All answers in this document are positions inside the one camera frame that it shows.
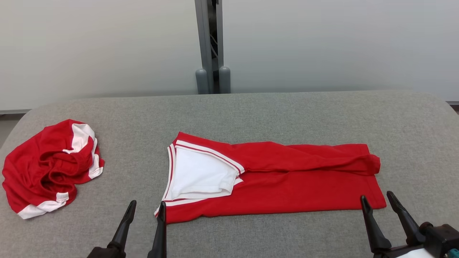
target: red fabric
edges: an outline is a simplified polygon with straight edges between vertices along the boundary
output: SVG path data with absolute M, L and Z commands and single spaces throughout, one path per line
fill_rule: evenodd
M 63 151 L 73 150 L 73 124 L 84 123 L 69 119 L 45 127 L 6 156 L 2 185 L 14 212 L 19 213 L 29 204 L 56 201 L 57 193 L 68 192 L 68 205 L 76 197 L 75 184 L 91 180 L 89 168 L 93 165 L 95 139 L 88 137 L 87 144 L 76 153 Z M 100 155 L 98 147 L 95 154 Z M 98 165 L 104 166 L 101 158 Z
M 240 175 L 244 182 L 236 184 L 229 196 L 175 206 L 167 203 L 168 224 L 200 216 L 361 209 L 362 195 L 373 208 L 386 207 L 375 178 L 380 160 L 365 144 L 231 145 L 184 133 L 179 133 L 175 145 L 177 140 L 210 148 L 238 162 L 245 169 Z

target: gray padded surface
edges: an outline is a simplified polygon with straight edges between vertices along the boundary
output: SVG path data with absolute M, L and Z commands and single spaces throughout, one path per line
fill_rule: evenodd
M 267 93 L 85 99 L 30 111 L 0 159 L 65 119 L 88 123 L 106 161 L 104 173 L 78 186 L 67 207 L 22 220 L 0 191 L 0 257 L 78 258 L 111 240 L 129 201 L 137 211 L 128 258 L 151 249 L 153 211 L 167 183 L 166 147 L 179 131 L 229 143 L 366 143 L 381 158 L 377 180 L 420 224 L 459 229 L 459 117 L 442 100 L 398 91 Z M 375 211 L 394 246 L 404 244 L 397 215 Z M 327 211 L 199 218 L 168 226 L 173 257 L 371 257 L 362 212 Z

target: floor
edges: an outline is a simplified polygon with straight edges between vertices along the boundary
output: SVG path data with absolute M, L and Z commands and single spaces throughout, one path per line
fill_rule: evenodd
M 459 115 L 459 105 L 453 107 Z M 23 114 L 0 115 L 0 148 Z

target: folded red shirt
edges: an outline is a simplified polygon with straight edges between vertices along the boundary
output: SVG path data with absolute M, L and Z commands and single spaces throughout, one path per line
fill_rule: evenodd
M 386 207 L 380 160 L 365 144 L 227 144 L 179 133 L 168 147 L 167 223 L 200 216 Z

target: cable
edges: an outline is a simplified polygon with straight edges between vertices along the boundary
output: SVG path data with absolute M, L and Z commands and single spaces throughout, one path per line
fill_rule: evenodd
M 212 35 L 210 35 L 210 38 L 213 39 L 216 45 L 218 45 L 218 42 L 215 40 L 215 38 Z
M 215 55 L 215 57 L 218 57 L 217 53 L 215 53 L 215 50 L 213 50 L 212 44 L 210 45 L 210 50 L 212 50 L 212 52 L 213 52 L 213 54 Z

